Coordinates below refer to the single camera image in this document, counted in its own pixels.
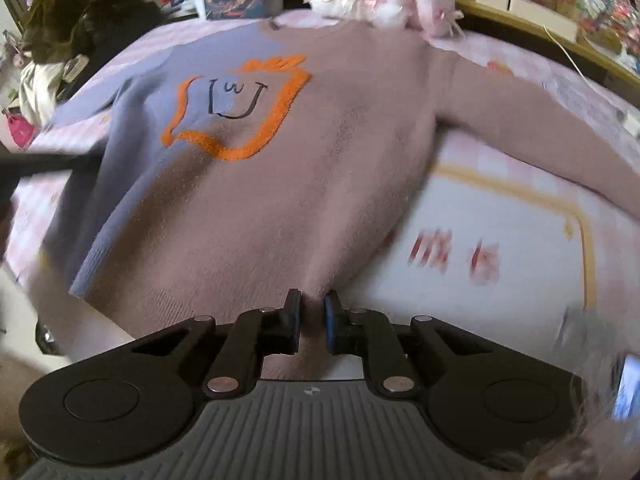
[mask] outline white cable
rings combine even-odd
[[[557,45],[559,46],[562,51],[564,52],[564,55],[567,56],[569,58],[569,61],[571,61],[571,64],[574,66],[574,68],[576,69],[576,72],[578,74],[580,74],[580,77],[582,79],[584,79],[584,83],[591,88],[591,90],[593,90],[594,92],[596,92],[596,94],[598,94],[600,97],[602,97],[607,103],[609,103],[611,106],[613,106],[613,108],[616,111],[621,111],[620,108],[618,107],[617,104],[615,104],[609,97],[607,97],[606,95],[604,95],[600,90],[598,90],[593,84],[591,84],[591,81],[589,81],[584,74],[581,72],[581,70],[578,68],[578,66],[576,65],[574,59],[569,55],[569,53],[566,51],[566,49],[564,48],[564,46],[562,46],[562,44],[556,40],[556,38],[554,38],[551,33],[547,30],[546,25],[542,25],[542,28],[545,29],[546,34],[548,35],[548,37],[551,38],[551,40]]]

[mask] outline orange outline design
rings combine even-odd
[[[221,160],[243,160],[255,155],[273,139],[282,121],[289,113],[294,99],[306,82],[311,79],[311,74],[298,66],[305,59],[305,56],[290,56],[286,58],[271,57],[266,61],[250,59],[238,71],[246,73],[263,70],[265,72],[288,72],[291,74],[280,90],[270,113],[260,127],[258,127],[257,133],[240,148],[228,148],[219,140],[197,130],[184,130],[174,136],[174,128],[180,124],[180,121],[184,118],[184,114],[187,111],[187,92],[189,86],[196,81],[196,79],[204,77],[201,75],[185,79],[185,81],[178,86],[178,107],[173,118],[161,134],[162,143],[165,146],[171,146],[176,139],[187,140],[200,146],[213,158],[219,158]]]

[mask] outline sweater logo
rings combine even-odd
[[[311,79],[311,74],[300,68],[299,65],[306,59],[305,56],[290,56],[290,57],[271,57],[267,60],[250,59],[244,66],[238,71],[240,73],[252,73],[252,72],[272,72],[272,73],[289,73],[289,77],[285,81],[284,85],[280,89],[279,94],[276,97],[276,101],[273,107],[265,117],[264,121],[258,126],[258,130],[255,135],[247,141],[243,146],[239,148],[229,148],[225,146],[219,140],[211,137],[208,134],[199,132],[197,130],[183,130],[178,134],[174,134],[174,129],[178,127],[184,115],[187,111],[188,97],[187,93],[191,83],[197,79],[201,79],[204,76],[193,76],[185,79],[180,86],[178,86],[178,106],[171,121],[161,134],[162,144],[165,146],[171,146],[176,139],[186,140],[197,144],[203,150],[205,150],[213,158],[221,160],[243,160],[255,155],[261,149],[263,149],[275,136],[278,128],[282,124],[282,121],[289,113],[289,109],[293,104],[296,96]],[[268,86],[255,82],[254,97],[251,103],[248,105],[247,110],[238,115],[222,114],[220,112],[213,111],[213,92],[215,85],[223,85],[225,92],[232,92],[239,94],[244,90],[244,84],[237,85],[236,83],[219,82],[217,79],[212,79],[209,85],[209,113],[217,115],[219,117],[236,120],[248,117],[255,108],[255,105],[260,98],[260,94],[268,89]]]

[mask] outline sweater sleeve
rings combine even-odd
[[[172,48],[162,50],[142,61],[123,68],[100,84],[82,90],[68,102],[57,108],[49,121],[49,126],[65,126],[77,123],[112,107],[123,95],[130,83],[137,77],[160,68],[168,59]]]
[[[449,58],[443,62],[449,88],[438,98],[439,119],[465,126],[514,158],[599,192],[640,219],[640,174],[584,121],[533,83],[451,53],[442,55]]]

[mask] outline wooden shelf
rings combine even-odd
[[[532,34],[552,43],[544,28],[535,23],[531,23],[529,20],[514,16],[506,10],[494,9],[493,7],[480,4],[475,0],[456,0],[456,7],[464,12],[465,16],[475,16],[491,20],[492,22],[497,22],[507,27],[526,32],[527,34]],[[577,43],[560,38],[558,35],[554,35],[554,37],[569,53],[583,57],[631,85],[640,87],[640,77],[619,65],[610,57],[595,50],[582,36],[578,37]]]

